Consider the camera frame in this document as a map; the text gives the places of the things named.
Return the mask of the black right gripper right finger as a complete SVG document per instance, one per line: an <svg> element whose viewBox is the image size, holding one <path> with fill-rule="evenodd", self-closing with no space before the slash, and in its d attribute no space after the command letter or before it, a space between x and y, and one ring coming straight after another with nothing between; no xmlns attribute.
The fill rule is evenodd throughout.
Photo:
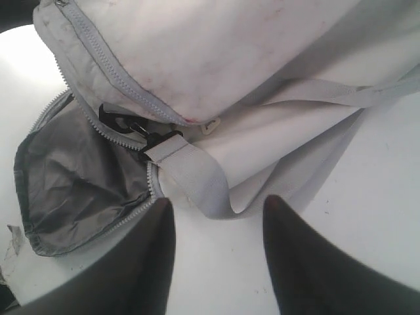
<svg viewBox="0 0 420 315"><path fill-rule="evenodd" d="M263 206L263 243L281 314L418 314L419 291L327 241L281 197Z"/></svg>

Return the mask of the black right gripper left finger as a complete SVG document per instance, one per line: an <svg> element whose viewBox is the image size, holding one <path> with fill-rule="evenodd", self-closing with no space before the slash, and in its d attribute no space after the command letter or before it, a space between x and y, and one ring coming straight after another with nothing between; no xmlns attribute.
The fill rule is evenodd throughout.
<svg viewBox="0 0 420 315"><path fill-rule="evenodd" d="M8 314L165 314L173 274L173 206L151 209L105 256Z"/></svg>

